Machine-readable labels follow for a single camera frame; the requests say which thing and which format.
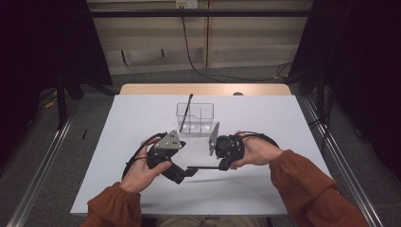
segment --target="transparent box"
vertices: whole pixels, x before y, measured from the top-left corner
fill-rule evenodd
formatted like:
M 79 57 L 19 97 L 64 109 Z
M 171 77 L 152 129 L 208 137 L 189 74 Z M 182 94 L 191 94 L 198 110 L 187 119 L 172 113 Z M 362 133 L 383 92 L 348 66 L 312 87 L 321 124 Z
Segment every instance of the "transparent box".
M 187 105 L 188 103 L 177 104 L 178 131 L 186 133 L 212 133 L 215 111 L 213 103 L 191 103 L 185 116 Z

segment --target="gray controller part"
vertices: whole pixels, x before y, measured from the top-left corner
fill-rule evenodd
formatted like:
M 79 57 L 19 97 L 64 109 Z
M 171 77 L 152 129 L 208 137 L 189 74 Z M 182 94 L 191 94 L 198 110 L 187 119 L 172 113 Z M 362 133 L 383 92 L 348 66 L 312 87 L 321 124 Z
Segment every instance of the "gray controller part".
M 215 151 L 216 142 L 218 141 L 218 127 L 220 123 L 218 122 L 215 128 L 212 131 L 212 134 L 209 137 L 209 154 L 210 156 L 213 155 L 213 151 Z
M 163 139 L 157 142 L 154 147 L 156 149 L 163 148 L 163 149 L 181 149 L 180 138 L 178 137 L 177 131 L 171 131 L 167 134 Z

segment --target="white table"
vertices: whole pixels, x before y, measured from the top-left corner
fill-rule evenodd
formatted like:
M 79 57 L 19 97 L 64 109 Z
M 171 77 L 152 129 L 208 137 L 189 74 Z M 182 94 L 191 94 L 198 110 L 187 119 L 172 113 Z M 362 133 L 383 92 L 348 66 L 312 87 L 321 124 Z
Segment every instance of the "white table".
M 125 163 L 141 141 L 157 132 L 177 130 L 176 104 L 187 99 L 188 96 L 117 96 L 71 213 L 86 215 L 86 202 L 121 180 Z M 214 103 L 215 120 L 220 122 L 219 135 L 237 130 L 263 132 L 281 148 L 304 155 L 329 175 L 295 96 L 194 96 L 192 102 Z M 172 158 L 175 164 L 183 169 L 218 165 L 219 160 L 208 155 L 208 135 L 179 135 L 187 145 Z M 141 194 L 144 217 L 287 213 L 270 182 L 267 166 L 199 170 L 181 184 L 161 175 Z

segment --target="person's left hand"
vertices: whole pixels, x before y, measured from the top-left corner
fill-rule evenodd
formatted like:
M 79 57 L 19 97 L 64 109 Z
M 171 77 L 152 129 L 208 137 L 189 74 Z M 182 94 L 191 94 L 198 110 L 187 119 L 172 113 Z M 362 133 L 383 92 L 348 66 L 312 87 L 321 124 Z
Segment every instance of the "person's left hand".
M 160 139 L 155 138 L 145 145 L 137 155 L 137 160 L 132 164 L 120 187 L 129 192 L 139 193 L 147 188 L 160 173 L 171 167 L 172 163 L 165 161 L 153 169 L 147 164 L 148 145 L 157 143 Z

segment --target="forearm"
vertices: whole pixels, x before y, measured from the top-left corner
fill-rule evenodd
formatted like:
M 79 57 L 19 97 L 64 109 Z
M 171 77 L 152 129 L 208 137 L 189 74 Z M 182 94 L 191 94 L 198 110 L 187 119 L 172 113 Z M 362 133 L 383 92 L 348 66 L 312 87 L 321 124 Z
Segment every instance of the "forearm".
M 271 181 L 300 226 L 367 226 L 335 182 L 305 157 L 286 150 L 270 163 Z
M 88 201 L 88 218 L 82 226 L 141 226 L 141 196 L 119 187 L 107 187 Z

